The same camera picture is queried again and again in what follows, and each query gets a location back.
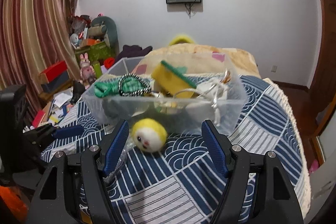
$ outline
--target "silver bolt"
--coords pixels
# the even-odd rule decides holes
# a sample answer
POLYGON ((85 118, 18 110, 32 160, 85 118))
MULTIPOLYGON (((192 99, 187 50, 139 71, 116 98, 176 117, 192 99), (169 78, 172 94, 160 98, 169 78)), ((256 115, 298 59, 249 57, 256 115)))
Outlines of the silver bolt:
POLYGON ((239 152, 239 151, 241 151, 241 149, 242 148, 239 145, 237 145, 237 144, 235 144, 235 145, 232 146, 232 150, 233 151, 239 152))
POLYGON ((267 156, 269 156, 270 158, 275 158, 276 154, 273 151, 268 151, 267 156))
POLYGON ((57 151, 56 153, 55 153, 55 157, 56 158, 60 158, 60 157, 62 157, 64 155, 64 152, 63 151, 57 151))
POLYGON ((98 149, 99 149, 99 146, 96 145, 96 144, 90 146, 90 151, 92 151, 92 152, 95 152, 95 151, 97 151, 98 149))

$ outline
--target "green storage bin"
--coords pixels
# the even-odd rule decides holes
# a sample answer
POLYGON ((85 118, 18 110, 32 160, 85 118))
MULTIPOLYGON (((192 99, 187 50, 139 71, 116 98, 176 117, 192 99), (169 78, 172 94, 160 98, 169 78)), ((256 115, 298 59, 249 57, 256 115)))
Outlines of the green storage bin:
POLYGON ((115 57, 114 48, 109 48, 106 46, 105 42, 100 42, 96 45, 86 46, 81 49, 75 50, 75 55, 78 63, 81 61, 80 55, 87 52, 91 64, 99 59, 107 59, 109 57, 115 57))

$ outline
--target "wooden door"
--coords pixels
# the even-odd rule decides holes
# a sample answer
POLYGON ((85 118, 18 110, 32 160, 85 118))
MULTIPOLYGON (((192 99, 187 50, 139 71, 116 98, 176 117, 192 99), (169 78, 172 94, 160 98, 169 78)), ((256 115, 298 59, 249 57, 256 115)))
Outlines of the wooden door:
POLYGON ((336 0, 321 0, 321 5, 321 47, 309 90, 316 113, 323 111, 336 94, 336 0))

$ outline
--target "clear plastic bin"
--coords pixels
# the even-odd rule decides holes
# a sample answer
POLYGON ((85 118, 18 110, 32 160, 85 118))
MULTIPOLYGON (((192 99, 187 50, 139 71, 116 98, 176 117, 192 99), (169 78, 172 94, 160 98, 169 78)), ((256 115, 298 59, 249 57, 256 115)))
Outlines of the clear plastic bin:
MULTIPOLYGON (((145 79, 151 78, 153 69, 161 60, 166 60, 174 67, 182 67, 184 75, 196 84, 214 76, 223 77, 226 69, 230 71, 227 99, 219 99, 217 102, 220 112, 220 124, 217 129, 222 134, 232 134, 247 95, 230 58, 225 54, 216 55, 209 52, 123 58, 97 81, 117 81, 122 75, 130 72, 145 79)), ((98 98, 95 96, 94 85, 83 93, 82 98, 99 123, 113 126, 120 119, 127 120, 132 126, 140 119, 153 118, 168 132, 182 133, 195 130, 195 133, 199 133, 202 122, 207 119, 214 122, 215 117, 213 101, 203 98, 161 99, 119 95, 98 98)))

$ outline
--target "pink bunny toy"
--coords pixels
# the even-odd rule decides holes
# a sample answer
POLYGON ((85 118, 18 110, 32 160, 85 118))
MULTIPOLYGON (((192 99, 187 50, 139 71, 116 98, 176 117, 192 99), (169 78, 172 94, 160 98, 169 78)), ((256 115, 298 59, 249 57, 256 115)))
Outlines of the pink bunny toy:
POLYGON ((79 63, 81 67, 81 78, 80 81, 82 84, 85 81, 88 81, 88 83, 91 85, 96 80, 96 73, 92 66, 90 66, 90 60, 88 58, 87 53, 84 54, 84 56, 80 55, 81 61, 79 63))

